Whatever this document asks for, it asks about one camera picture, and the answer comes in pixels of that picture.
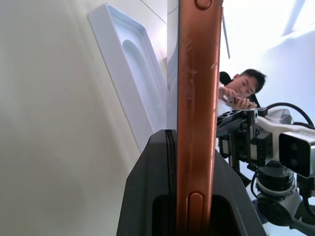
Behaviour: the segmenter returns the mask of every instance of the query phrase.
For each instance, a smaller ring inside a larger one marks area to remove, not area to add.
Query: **white plastic tray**
[[[142,152],[149,137],[166,128],[166,83],[148,34],[107,3],[88,19]]]

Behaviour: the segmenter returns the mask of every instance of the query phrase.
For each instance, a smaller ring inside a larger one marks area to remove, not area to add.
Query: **ceiling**
[[[221,56],[260,52],[281,36],[315,23],[314,0],[225,0]]]

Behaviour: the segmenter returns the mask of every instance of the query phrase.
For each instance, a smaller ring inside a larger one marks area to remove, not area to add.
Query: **phone button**
[[[192,193],[188,198],[188,236],[201,235],[203,220],[203,197],[200,193]]]
[[[212,0],[195,0],[196,1],[196,6],[200,9],[200,10],[207,10],[210,5]]]

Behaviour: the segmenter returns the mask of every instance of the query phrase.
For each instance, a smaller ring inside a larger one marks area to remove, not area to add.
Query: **copper smartphone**
[[[177,130],[177,235],[209,235],[222,0],[168,0],[167,129]]]

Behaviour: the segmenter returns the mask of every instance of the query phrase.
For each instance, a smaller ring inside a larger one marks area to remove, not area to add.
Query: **white robot part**
[[[279,136],[282,133],[286,132],[303,132],[308,133],[310,135],[315,135],[315,130],[308,129],[306,127],[300,125],[291,125],[291,124],[281,124],[275,123],[273,120],[270,121],[270,116],[268,115],[266,118],[258,117],[258,126],[262,129],[272,133],[273,140],[273,160],[279,160]]]
[[[266,119],[272,123],[293,124],[293,119],[288,109],[272,108],[268,111],[268,116],[266,116]]]

